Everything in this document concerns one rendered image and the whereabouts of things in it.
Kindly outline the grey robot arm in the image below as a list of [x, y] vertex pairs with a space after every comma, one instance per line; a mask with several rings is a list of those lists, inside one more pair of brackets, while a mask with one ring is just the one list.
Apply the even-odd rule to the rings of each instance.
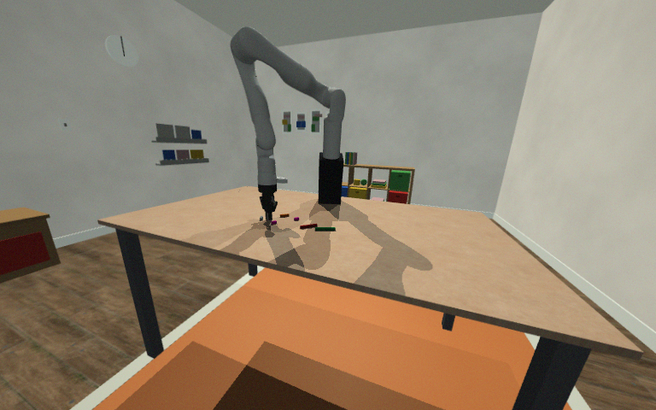
[[275, 69], [287, 85], [311, 96], [330, 109], [329, 115], [324, 118], [323, 157], [330, 160], [340, 157], [342, 121], [346, 104], [343, 90], [321, 84], [306, 67], [286, 55], [252, 27], [242, 27], [232, 37], [231, 52], [243, 82], [251, 119], [255, 125], [258, 185], [287, 184], [288, 180], [276, 175], [273, 156], [276, 138], [267, 99], [256, 77], [256, 60]]

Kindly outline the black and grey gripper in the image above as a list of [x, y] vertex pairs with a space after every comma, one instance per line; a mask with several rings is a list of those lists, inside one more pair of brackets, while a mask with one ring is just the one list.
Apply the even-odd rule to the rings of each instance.
[[[277, 191], [277, 185], [260, 185], [258, 184], [258, 191], [262, 193], [260, 196], [261, 206], [266, 213], [266, 220], [272, 220], [272, 212], [275, 212], [275, 209], [278, 205], [278, 202], [274, 201], [274, 192]], [[262, 199], [261, 199], [262, 198]], [[264, 200], [265, 199], [265, 200]], [[262, 205], [263, 203], [263, 205]], [[269, 212], [269, 213], [268, 213]]]

